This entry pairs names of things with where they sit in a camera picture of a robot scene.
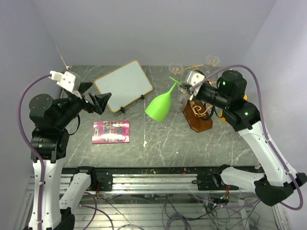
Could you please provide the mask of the green plastic goblet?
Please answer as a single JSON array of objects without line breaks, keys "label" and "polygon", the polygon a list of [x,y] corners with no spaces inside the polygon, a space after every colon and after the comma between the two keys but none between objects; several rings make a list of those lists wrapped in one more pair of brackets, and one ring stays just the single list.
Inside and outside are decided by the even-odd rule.
[{"label": "green plastic goblet", "polygon": [[173,86],[165,93],[156,96],[145,109],[145,113],[157,122],[163,122],[166,118],[172,103],[172,91],[176,87],[185,89],[185,84],[177,81],[176,79],[170,77],[174,81]]}]

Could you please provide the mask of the clear tall wine glass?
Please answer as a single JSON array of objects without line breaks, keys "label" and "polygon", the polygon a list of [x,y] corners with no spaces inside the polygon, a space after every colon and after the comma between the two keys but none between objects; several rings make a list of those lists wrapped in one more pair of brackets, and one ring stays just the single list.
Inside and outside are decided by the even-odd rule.
[{"label": "clear tall wine glass", "polygon": [[168,66],[169,71],[171,72],[172,75],[180,75],[183,71],[183,66],[178,63],[171,63]]}]

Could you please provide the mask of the clear front wine glass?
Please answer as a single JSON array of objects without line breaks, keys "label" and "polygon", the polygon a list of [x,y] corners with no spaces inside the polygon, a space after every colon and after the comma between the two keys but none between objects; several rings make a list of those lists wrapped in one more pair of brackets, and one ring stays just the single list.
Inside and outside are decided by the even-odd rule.
[{"label": "clear front wine glass", "polygon": [[177,95],[173,99],[172,106],[176,112],[182,112],[184,108],[186,107],[187,103],[188,103],[188,99],[186,95],[181,94],[181,95]]}]

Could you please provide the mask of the clear small wine glass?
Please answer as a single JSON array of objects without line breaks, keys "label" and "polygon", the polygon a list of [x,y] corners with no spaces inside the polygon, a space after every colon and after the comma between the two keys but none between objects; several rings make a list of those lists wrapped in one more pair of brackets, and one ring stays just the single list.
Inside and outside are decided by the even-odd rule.
[{"label": "clear small wine glass", "polygon": [[208,75],[215,71],[215,68],[218,66],[220,62],[219,58],[214,55],[208,55],[205,61],[206,61],[206,73]]}]

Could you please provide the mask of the orange plastic goblet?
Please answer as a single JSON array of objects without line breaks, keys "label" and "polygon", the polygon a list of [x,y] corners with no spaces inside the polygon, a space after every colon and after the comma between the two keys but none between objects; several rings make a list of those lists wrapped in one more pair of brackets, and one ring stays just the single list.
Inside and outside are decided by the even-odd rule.
[{"label": "orange plastic goblet", "polygon": [[[243,99],[247,101],[247,100],[248,100],[248,96],[245,94],[244,97],[243,97]],[[220,116],[220,120],[221,120],[222,122],[228,124],[228,122],[226,121],[226,118],[225,118],[225,116],[224,116],[224,111],[223,111],[223,110],[219,113],[219,116]]]}]

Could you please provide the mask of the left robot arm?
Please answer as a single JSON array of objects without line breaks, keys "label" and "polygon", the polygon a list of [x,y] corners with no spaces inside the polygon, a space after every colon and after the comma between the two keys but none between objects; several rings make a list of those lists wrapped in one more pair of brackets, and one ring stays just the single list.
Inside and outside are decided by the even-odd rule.
[{"label": "left robot arm", "polygon": [[74,212],[84,192],[97,187],[94,167],[82,166],[75,170],[71,184],[64,196],[60,196],[61,174],[70,138],[66,126],[79,118],[81,110],[101,115],[112,95],[109,92],[91,94],[89,102],[83,93],[91,86],[91,82],[82,82],[80,97],[71,92],[67,98],[60,99],[39,94],[29,103],[29,116],[35,124],[31,139],[35,188],[30,230],[72,230]]}]

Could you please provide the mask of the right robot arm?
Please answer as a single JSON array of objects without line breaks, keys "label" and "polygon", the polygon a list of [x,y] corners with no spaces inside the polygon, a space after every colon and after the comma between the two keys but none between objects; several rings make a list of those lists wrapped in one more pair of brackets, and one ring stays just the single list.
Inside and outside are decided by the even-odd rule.
[{"label": "right robot arm", "polygon": [[252,173],[222,165],[211,178],[212,186],[220,190],[234,185],[254,192],[268,206],[281,203],[306,183],[306,174],[297,173],[270,140],[258,108],[244,99],[247,81],[241,73],[224,71],[216,87],[204,80],[204,75],[194,74],[189,81],[192,95],[222,109],[226,122],[247,142],[264,170]]}]

